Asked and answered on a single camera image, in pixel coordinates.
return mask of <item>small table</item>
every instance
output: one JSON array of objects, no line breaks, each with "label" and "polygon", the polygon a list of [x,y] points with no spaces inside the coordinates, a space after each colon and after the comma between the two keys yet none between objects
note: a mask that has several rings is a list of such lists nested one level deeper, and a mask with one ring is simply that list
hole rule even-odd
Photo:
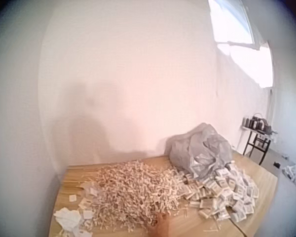
[{"label": "small table", "polygon": [[[236,165],[245,169],[259,187],[260,197],[256,203],[256,212],[247,220],[240,223],[235,224],[231,220],[221,221],[219,222],[221,225],[220,231],[207,232],[207,230],[210,230],[211,228],[216,228],[214,220],[204,219],[198,215],[197,209],[190,208],[187,217],[183,216],[182,211],[178,216],[171,216],[169,230],[170,237],[243,237],[254,235],[274,197],[277,178],[264,168],[238,153],[234,153],[233,158]],[[170,160],[167,156],[147,158],[142,161],[160,169],[165,169],[170,166]],[[87,181],[87,177],[92,175],[93,172],[103,165],[104,164],[69,166],[59,189],[53,213],[63,207],[66,207],[69,210],[76,210],[82,199],[82,188],[78,187],[79,184]],[[72,194],[77,195],[76,202],[69,202],[69,195]],[[60,231],[61,226],[56,222],[55,217],[52,216],[49,237],[55,237]],[[96,228],[94,228],[93,232],[93,237],[146,236],[145,231],[141,228],[135,229],[134,232],[131,233],[128,233],[127,230],[112,232],[110,230],[99,230]]]},{"label": "small table", "polygon": [[[254,129],[251,129],[251,128],[248,128],[248,127],[244,127],[244,126],[242,126],[242,129],[250,131],[250,135],[249,135],[249,138],[248,138],[248,141],[247,141],[245,150],[243,151],[243,154],[242,155],[245,155],[246,154],[246,150],[247,150],[248,145],[252,146],[252,150],[250,151],[249,157],[251,157],[251,154],[252,154],[252,151],[253,151],[254,148],[258,149],[259,151],[263,152],[262,159],[261,159],[261,161],[259,163],[259,165],[261,165],[262,162],[263,162],[263,160],[264,160],[264,158],[265,158],[265,155],[266,155],[266,153],[268,151],[268,148],[270,147],[271,140],[272,140],[271,136],[266,135],[262,131],[254,130]],[[251,135],[252,135],[253,132],[256,134],[256,136],[255,136],[255,138],[253,140],[253,143],[250,143]],[[258,135],[259,134],[265,136],[265,139],[262,140],[262,139],[258,138]],[[262,146],[257,146],[256,145],[256,141],[261,142],[262,143]]]}]

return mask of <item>white wall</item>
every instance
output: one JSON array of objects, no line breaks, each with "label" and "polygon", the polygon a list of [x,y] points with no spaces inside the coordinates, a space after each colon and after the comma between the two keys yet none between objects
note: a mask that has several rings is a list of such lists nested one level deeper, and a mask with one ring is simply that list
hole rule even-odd
[{"label": "white wall", "polygon": [[60,174],[68,164],[161,155],[168,137],[201,122],[242,152],[242,117],[265,114],[268,95],[217,54],[207,1],[62,2],[38,89]]},{"label": "white wall", "polygon": [[0,17],[0,236],[46,236],[67,165],[231,145],[267,91],[220,55],[206,1],[17,1]]},{"label": "white wall", "polygon": [[269,41],[274,61],[274,112],[272,127],[278,131],[271,148],[296,163],[296,21],[276,1],[247,1],[263,37]]},{"label": "white wall", "polygon": [[273,126],[279,135],[272,148],[296,163],[296,49],[278,49],[274,58],[278,86]]},{"label": "white wall", "polygon": [[52,2],[17,1],[0,16],[0,237],[45,237],[59,180],[46,150],[38,64]]}]

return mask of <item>hand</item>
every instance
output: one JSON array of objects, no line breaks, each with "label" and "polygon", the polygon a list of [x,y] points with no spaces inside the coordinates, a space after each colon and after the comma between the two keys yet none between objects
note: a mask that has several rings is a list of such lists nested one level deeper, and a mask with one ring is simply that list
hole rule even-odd
[{"label": "hand", "polygon": [[169,237],[169,214],[157,213],[157,224],[155,226],[148,225],[148,233],[150,237]]}]

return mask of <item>metal stand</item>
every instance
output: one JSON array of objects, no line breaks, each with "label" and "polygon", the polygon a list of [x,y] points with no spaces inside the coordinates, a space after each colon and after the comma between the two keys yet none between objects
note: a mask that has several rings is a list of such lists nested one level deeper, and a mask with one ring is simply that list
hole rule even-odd
[{"label": "metal stand", "polygon": [[[262,156],[262,159],[261,159],[261,161],[260,161],[260,163],[259,163],[259,165],[261,165],[262,162],[263,162],[263,160],[264,160],[264,158],[265,158],[265,155],[266,155],[266,153],[267,153],[267,151],[268,151],[268,148],[270,147],[271,140],[270,140],[270,139],[267,139],[267,138],[265,138],[264,140],[258,138],[258,132],[256,132],[256,136],[255,136],[255,138],[254,138],[254,140],[253,140],[253,143],[250,143],[250,138],[251,138],[251,136],[252,136],[252,132],[253,132],[253,131],[250,130],[249,139],[248,139],[248,141],[247,141],[247,144],[246,144],[245,150],[244,150],[244,152],[243,152],[242,155],[245,155],[248,145],[252,146],[252,150],[250,151],[249,157],[251,157],[251,155],[252,155],[252,151],[253,151],[254,148],[258,149],[259,151],[262,151],[262,152],[263,152],[263,156]],[[261,147],[260,147],[260,146],[257,146],[257,145],[256,145],[256,141],[262,142],[262,146],[261,146]]]}]

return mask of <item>crumpled paper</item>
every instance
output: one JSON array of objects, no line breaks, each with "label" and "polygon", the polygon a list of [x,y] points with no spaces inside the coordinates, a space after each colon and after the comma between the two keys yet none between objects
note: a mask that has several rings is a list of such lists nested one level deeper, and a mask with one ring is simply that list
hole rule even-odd
[{"label": "crumpled paper", "polygon": [[69,211],[67,208],[62,208],[54,213],[56,221],[62,226],[65,231],[74,232],[78,229],[81,215],[79,211]]}]

